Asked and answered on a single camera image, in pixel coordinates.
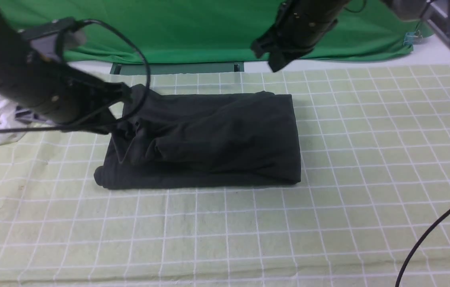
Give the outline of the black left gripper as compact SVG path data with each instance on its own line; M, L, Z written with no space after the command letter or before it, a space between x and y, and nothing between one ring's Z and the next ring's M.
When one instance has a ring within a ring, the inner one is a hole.
M124 83L108 83L96 76L67 67L51 96L54 109L49 119L58 125L97 134L108 134L117 127L110 106L130 101L131 88Z

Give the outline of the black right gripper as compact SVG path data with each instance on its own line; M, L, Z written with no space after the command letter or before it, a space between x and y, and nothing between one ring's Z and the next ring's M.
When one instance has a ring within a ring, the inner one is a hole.
M286 0L274 23L251 45L257 59L268 54L272 72L311 53L323 36L338 23L347 0Z

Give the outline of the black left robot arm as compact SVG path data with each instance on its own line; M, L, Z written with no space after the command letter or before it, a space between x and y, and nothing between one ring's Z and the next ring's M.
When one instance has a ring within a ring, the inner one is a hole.
M129 120L139 109L117 119L110 106L132 101L132 89L125 84L107 83L70 67L63 50L66 35L79 45L79 31L99 24L120 38L124 36L99 20L65 18L43 24L33 31L17 31L0 13L0 95L43 117L40 128L0 129L0 133L86 131L108 134Z

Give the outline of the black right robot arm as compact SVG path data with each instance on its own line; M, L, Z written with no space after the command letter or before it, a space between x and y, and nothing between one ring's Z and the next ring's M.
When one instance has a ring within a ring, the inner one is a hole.
M273 72L311 53L323 36L338 24L347 0L287 0L274 23L250 49L256 58L268 54ZM421 21L450 49L450 0L384 0L402 21Z

